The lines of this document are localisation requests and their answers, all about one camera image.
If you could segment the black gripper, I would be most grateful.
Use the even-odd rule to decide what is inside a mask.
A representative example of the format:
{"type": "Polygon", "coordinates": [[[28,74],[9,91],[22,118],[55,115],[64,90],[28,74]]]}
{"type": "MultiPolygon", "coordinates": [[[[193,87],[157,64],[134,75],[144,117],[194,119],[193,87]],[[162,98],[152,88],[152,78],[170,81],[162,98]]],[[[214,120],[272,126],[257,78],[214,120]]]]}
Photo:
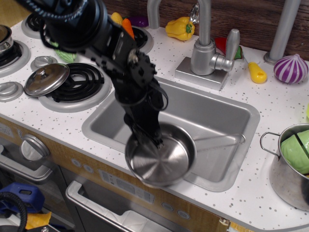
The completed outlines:
{"type": "Polygon", "coordinates": [[[131,84],[114,87],[115,98],[125,111],[124,122],[138,143],[152,143],[162,149],[164,141],[158,115],[167,108],[169,98],[159,82],[153,79],[143,88],[131,84]]]}

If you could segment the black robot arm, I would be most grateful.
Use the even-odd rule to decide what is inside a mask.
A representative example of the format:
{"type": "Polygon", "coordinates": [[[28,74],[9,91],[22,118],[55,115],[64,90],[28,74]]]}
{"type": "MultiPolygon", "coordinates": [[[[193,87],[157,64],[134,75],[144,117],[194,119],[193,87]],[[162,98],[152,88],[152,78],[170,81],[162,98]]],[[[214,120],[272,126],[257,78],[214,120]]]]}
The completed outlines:
{"type": "Polygon", "coordinates": [[[83,55],[104,70],[135,138],[161,148],[158,115],[168,97],[155,79],[155,65],[111,20],[103,1],[22,0],[20,4],[41,19],[40,37],[46,47],[83,55]]]}

